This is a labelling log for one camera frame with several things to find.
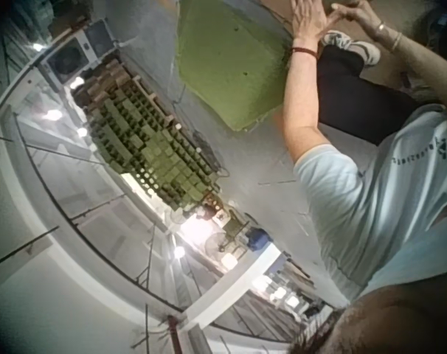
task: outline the ceiling light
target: ceiling light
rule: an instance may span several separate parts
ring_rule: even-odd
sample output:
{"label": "ceiling light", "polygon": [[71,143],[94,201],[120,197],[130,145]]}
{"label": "ceiling light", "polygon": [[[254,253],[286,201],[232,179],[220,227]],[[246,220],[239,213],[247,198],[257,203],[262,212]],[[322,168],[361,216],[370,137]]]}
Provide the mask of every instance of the ceiling light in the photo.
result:
{"label": "ceiling light", "polygon": [[272,280],[270,277],[266,275],[262,275],[261,277],[256,278],[253,280],[253,287],[259,291],[265,291],[269,284],[271,284]]}
{"label": "ceiling light", "polygon": [[193,242],[195,245],[201,245],[213,233],[214,228],[211,222],[197,219],[194,214],[181,225],[181,232],[186,240]]}
{"label": "ceiling light", "polygon": [[46,47],[43,44],[39,44],[39,43],[34,43],[32,45],[32,48],[34,50],[36,50],[37,52],[41,52],[42,50],[44,50]]}
{"label": "ceiling light", "polygon": [[88,135],[88,130],[84,127],[79,128],[77,130],[77,135],[79,135],[80,138],[83,138],[84,136]]}
{"label": "ceiling light", "polygon": [[295,308],[299,304],[299,299],[297,299],[295,296],[291,296],[285,303],[288,304],[288,306]]}
{"label": "ceiling light", "polygon": [[78,76],[74,79],[72,83],[69,84],[69,87],[71,90],[74,90],[75,88],[81,86],[84,84],[84,79],[81,76]]}
{"label": "ceiling light", "polygon": [[274,297],[276,299],[282,299],[285,295],[287,294],[287,290],[284,288],[279,287],[275,292],[274,292]]}
{"label": "ceiling light", "polygon": [[237,258],[235,258],[235,256],[231,253],[225,254],[222,257],[221,262],[223,266],[227,268],[229,271],[235,268],[235,266],[238,264]]}
{"label": "ceiling light", "polygon": [[184,247],[182,246],[177,246],[174,249],[174,257],[178,260],[182,257],[184,257],[184,255],[186,254],[186,250],[184,249]]}
{"label": "ceiling light", "polygon": [[44,119],[56,121],[62,116],[63,114],[58,109],[50,109],[46,114],[44,114]]}

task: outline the red wristband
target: red wristband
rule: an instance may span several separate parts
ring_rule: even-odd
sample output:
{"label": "red wristband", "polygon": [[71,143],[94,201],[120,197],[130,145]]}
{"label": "red wristband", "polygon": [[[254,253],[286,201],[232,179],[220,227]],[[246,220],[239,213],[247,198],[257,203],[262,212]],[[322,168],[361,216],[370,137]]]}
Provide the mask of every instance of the red wristband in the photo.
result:
{"label": "red wristband", "polygon": [[307,54],[312,55],[314,58],[316,58],[316,60],[319,59],[319,56],[313,50],[306,49],[306,48],[300,48],[298,46],[295,46],[292,48],[292,54],[294,54],[294,53],[307,53]]}

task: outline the green panel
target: green panel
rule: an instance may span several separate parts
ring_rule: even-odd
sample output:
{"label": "green panel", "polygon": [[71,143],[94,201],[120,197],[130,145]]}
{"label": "green panel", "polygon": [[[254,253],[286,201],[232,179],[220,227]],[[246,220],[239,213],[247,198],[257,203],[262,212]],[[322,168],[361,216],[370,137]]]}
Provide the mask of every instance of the green panel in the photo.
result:
{"label": "green panel", "polygon": [[87,117],[98,153],[118,173],[133,173],[146,190],[155,190],[173,209],[200,202],[211,190],[210,179],[201,170],[197,176],[190,167],[207,163],[186,136],[174,125],[158,126],[153,117],[159,113],[141,92],[123,86],[111,96],[114,100],[106,100]]}
{"label": "green panel", "polygon": [[181,79],[234,131],[283,101],[288,44],[219,0],[181,0]]}

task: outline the bracelet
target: bracelet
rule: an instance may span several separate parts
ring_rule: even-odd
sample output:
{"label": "bracelet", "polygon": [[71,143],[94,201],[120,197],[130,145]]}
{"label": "bracelet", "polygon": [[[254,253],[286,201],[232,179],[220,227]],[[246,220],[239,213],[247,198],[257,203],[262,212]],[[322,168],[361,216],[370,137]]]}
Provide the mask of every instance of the bracelet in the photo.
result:
{"label": "bracelet", "polygon": [[391,53],[393,53],[397,49],[399,42],[401,42],[402,37],[403,37],[402,32],[399,32],[398,36],[395,38],[394,44],[392,45]]}
{"label": "bracelet", "polygon": [[306,54],[312,55],[314,58],[316,58],[316,60],[319,59],[317,53],[315,53],[313,50],[306,49],[306,48],[300,48],[298,46],[295,46],[292,48],[292,54],[294,54],[294,53],[306,53]]}
{"label": "bracelet", "polygon": [[382,30],[384,30],[384,28],[386,28],[386,23],[384,21],[381,21],[379,26],[376,27],[376,31],[374,31],[374,39],[375,39],[375,41],[378,41],[379,34],[381,33]]}

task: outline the dark pants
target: dark pants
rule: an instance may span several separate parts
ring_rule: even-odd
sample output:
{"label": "dark pants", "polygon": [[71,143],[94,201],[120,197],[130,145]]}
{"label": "dark pants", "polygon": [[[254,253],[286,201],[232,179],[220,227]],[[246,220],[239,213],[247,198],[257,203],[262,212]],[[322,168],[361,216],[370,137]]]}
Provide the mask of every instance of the dark pants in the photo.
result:
{"label": "dark pants", "polygon": [[363,59],[326,46],[317,65],[320,122],[379,145],[399,131],[419,103],[408,94],[359,77]]}

